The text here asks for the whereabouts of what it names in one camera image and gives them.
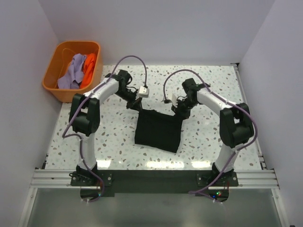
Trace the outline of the orange t shirt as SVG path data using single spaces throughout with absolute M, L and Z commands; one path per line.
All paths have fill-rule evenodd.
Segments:
M 86 55 L 86 59 L 82 67 L 84 76 L 80 84 L 80 89 L 83 89 L 90 84 L 93 77 L 96 61 L 97 61 L 97 55 L 95 53 Z

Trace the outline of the black t shirt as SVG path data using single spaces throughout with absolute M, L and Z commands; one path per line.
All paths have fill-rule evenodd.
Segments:
M 183 120 L 178 116 L 142 110 L 138 114 L 135 144 L 176 153 L 181 140 Z

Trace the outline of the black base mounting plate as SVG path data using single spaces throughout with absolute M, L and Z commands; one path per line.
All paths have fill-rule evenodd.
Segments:
M 98 170 L 98 177 L 80 170 L 69 174 L 82 199 L 114 197 L 117 193 L 184 194 L 207 186 L 211 170 Z

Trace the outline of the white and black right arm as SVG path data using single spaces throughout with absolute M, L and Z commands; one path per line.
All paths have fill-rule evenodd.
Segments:
M 230 102 L 210 91 L 207 84 L 197 84 L 193 79 L 185 80 L 182 87 L 186 97 L 173 103 L 171 109 L 175 115 L 188 119 L 196 105 L 206 105 L 219 116 L 219 135 L 223 144 L 206 183 L 221 186 L 232 176 L 239 150 L 257 133 L 249 107 L 245 103 Z

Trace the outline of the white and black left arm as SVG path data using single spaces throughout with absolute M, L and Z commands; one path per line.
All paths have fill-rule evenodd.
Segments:
M 102 178 L 98 175 L 95 157 L 95 133 L 100 125 L 100 105 L 115 94 L 126 101 L 126 108 L 135 111 L 142 110 L 142 98 L 138 90 L 132 91 L 128 85 L 132 76 L 125 70 L 118 74 L 108 74 L 104 81 L 85 94 L 75 94 L 69 116 L 73 136 L 80 139 L 79 162 L 76 171 L 70 174 L 72 186 L 100 186 Z

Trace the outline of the orange plastic basket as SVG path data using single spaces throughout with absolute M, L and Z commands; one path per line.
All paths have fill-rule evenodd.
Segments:
M 57 46 L 42 81 L 59 101 L 70 103 L 76 93 L 90 91 L 100 82 L 101 47 L 94 41 L 65 41 Z

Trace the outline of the lavender t shirt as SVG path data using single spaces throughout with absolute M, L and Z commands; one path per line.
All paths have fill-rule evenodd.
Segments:
M 79 89 L 83 79 L 82 67 L 86 55 L 80 53 L 73 56 L 65 75 L 57 80 L 59 89 Z

